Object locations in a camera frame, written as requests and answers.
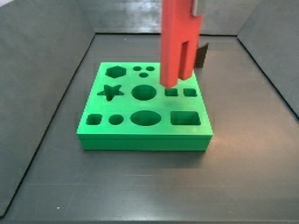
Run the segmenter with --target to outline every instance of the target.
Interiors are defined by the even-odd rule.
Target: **hexagon hole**
[[[112,66],[107,69],[107,76],[116,79],[122,76],[127,75],[127,69],[122,66]]]

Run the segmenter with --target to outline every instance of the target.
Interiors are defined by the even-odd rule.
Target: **rectangular hole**
[[[202,125],[199,113],[195,111],[172,111],[172,125]]]
[[[87,125],[99,125],[102,122],[102,117],[103,117],[103,115],[100,115],[100,114],[88,115]]]
[[[164,95],[166,96],[178,96],[178,88],[167,88],[164,90]]]
[[[183,90],[183,95],[187,97],[195,97],[195,96],[198,96],[196,90],[194,88],[186,88]]]

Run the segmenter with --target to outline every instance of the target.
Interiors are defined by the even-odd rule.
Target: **oval hole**
[[[131,115],[131,121],[140,126],[152,126],[162,121],[162,116],[151,110],[142,110]]]
[[[150,72],[152,72],[152,71],[155,70],[155,68],[154,68],[152,66],[148,66],[148,67],[146,68],[146,70],[150,71]]]
[[[140,71],[140,70],[142,70],[142,67],[140,67],[140,66],[135,66],[135,67],[134,67],[134,70],[135,70],[135,71]]]
[[[146,77],[148,76],[148,73],[140,73],[139,76],[140,76],[142,78],[146,78]]]

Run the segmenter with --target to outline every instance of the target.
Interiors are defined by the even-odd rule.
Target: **green shape sorter block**
[[[206,151],[213,129],[195,74],[166,89],[160,63],[102,63],[78,135],[86,150]]]

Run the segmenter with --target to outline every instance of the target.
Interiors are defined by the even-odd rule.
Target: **metal enclosure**
[[[82,149],[75,132],[99,63],[159,60],[159,36],[98,35],[4,223],[298,223],[297,119],[237,38],[202,42],[208,150]]]
[[[94,35],[75,0],[0,8],[0,216]]]
[[[238,35],[261,0],[206,0],[202,34]],[[95,32],[160,33],[162,0],[79,0]]]
[[[238,35],[299,116],[299,1],[263,0]]]

